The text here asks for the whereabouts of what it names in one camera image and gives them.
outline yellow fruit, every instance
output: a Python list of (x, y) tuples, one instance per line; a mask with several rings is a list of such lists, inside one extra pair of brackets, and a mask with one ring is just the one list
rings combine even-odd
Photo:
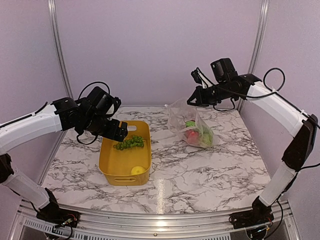
[(138, 174), (142, 174), (146, 171), (146, 169), (143, 166), (134, 166), (131, 169), (131, 175), (138, 175)]

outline white wall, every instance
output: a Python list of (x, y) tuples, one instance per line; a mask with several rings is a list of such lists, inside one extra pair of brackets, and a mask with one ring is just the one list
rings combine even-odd
[[(0, 2), (0, 123), (66, 96), (56, 56), (47, 0)], [(58, 134), (12, 151), (12, 161), (34, 181)], [(20, 197), (0, 185), (0, 240), (8, 238)]]
[(246, 73), (260, 0), (57, 0), (74, 95), (105, 81), (124, 105), (156, 106), (189, 97), (199, 66), (230, 57)]
[[(320, 117), (320, 1), (271, 1), (266, 33), (255, 75), (272, 67), (286, 74), (281, 94), (309, 114)], [(269, 81), (281, 82), (280, 74)], [(269, 173), (281, 162), (292, 140), (285, 129), (258, 107), (246, 102), (241, 113)], [(320, 132), (306, 165), (320, 162)], [(318, 240), (320, 233), (320, 167), (303, 170), (287, 197), (302, 240)]]

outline clear plastic bag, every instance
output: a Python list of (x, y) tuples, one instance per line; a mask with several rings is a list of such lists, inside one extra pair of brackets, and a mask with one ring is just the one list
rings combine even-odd
[(201, 119), (194, 106), (181, 98), (167, 107), (169, 112), (168, 128), (191, 146), (211, 148), (216, 142), (214, 133)]

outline yellow bin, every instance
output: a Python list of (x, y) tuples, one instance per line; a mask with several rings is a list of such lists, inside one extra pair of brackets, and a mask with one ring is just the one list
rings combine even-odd
[[(125, 121), (128, 123), (128, 136), (141, 136), (144, 139), (144, 147), (133, 147), (124, 150), (114, 148), (118, 142), (103, 138), (99, 169), (104, 174), (109, 184), (114, 186), (137, 186), (148, 182), (151, 167), (151, 138), (149, 125), (144, 121)], [(142, 166), (145, 172), (131, 175), (131, 169)]]

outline marble table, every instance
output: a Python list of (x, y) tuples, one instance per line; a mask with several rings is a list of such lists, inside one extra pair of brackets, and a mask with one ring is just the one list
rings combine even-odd
[[(61, 204), (127, 213), (185, 214), (249, 207), (270, 181), (266, 166), (238, 111), (200, 108), (219, 138), (210, 149), (187, 145), (168, 130), (165, 107), (122, 107), (115, 118), (149, 124), (152, 166), (147, 184), (112, 186), (100, 172), (102, 139), (79, 144), (69, 130), (43, 186)], [(84, 136), (89, 142), (90, 133)]]

